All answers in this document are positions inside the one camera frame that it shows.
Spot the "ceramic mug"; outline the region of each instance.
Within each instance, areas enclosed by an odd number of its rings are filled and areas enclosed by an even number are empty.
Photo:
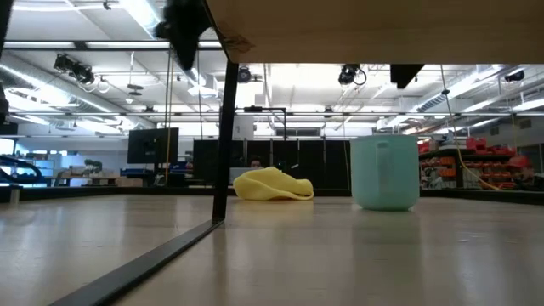
[[[417,137],[373,135],[351,140],[351,192],[364,209],[406,211],[419,198]]]

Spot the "mug handle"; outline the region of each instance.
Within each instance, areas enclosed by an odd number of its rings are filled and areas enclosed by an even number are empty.
[[[387,192],[389,186],[389,165],[391,164],[389,142],[380,141],[376,144],[377,191]]]

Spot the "black monitor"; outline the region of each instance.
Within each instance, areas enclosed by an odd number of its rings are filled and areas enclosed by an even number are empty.
[[[170,128],[170,147],[168,148],[168,129],[134,130],[128,134],[127,163],[166,163],[178,161],[179,129]]]

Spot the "yellow cloth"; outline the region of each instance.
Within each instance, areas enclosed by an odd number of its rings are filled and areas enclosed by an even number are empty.
[[[294,179],[275,167],[243,173],[233,182],[236,194],[244,200],[310,200],[314,186],[307,179]]]

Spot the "desk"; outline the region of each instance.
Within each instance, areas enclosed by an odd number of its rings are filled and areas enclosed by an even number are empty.
[[[70,187],[70,182],[73,180],[73,179],[90,179],[91,180],[91,184],[87,184],[86,186],[98,186],[98,185],[103,185],[100,183],[100,180],[107,180],[107,185],[115,185],[116,184],[116,179],[119,179],[120,177],[116,176],[116,177],[78,177],[78,176],[69,176],[69,177],[61,177],[59,178],[60,180],[64,180],[65,181],[65,184],[63,184],[63,186],[65,187]],[[53,184],[53,181],[57,179],[57,177],[44,177],[45,179],[45,184],[48,186],[48,187],[51,187],[52,184]]]
[[[233,63],[544,61],[540,51],[544,40],[535,39],[544,32],[542,0],[207,0],[207,4]]]

